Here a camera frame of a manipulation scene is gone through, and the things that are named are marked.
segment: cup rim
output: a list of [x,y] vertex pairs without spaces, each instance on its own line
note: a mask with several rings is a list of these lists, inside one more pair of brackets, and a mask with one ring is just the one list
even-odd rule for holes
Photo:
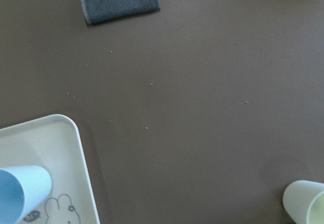
[[307,208],[307,217],[306,217],[306,224],[310,224],[309,223],[309,216],[310,216],[310,210],[311,208],[313,207],[313,204],[315,203],[315,201],[320,197],[324,195],[324,190],[322,190],[321,192],[319,192],[313,199],[312,201],[310,202],[308,208]]

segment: cup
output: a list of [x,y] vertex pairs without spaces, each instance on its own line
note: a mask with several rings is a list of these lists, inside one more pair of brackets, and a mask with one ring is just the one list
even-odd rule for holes
[[282,202],[296,224],[324,223],[324,183],[293,182],[285,189]]
[[50,193],[52,180],[40,166],[0,168],[0,224],[16,224]]

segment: brown table surface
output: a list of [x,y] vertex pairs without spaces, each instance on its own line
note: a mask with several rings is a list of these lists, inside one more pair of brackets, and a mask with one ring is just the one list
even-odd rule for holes
[[289,224],[285,187],[324,182],[324,0],[0,11],[0,127],[71,117],[102,223]]

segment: cartoon bunny illustration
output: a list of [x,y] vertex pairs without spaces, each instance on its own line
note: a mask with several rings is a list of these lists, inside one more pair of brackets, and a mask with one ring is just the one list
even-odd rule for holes
[[81,224],[80,216],[67,194],[46,200],[45,213],[46,224]]

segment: white tray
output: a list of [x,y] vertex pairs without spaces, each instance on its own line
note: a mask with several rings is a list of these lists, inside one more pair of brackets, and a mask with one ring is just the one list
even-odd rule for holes
[[0,167],[39,165],[53,188],[19,224],[99,224],[87,165],[76,124],[50,115],[0,129]]

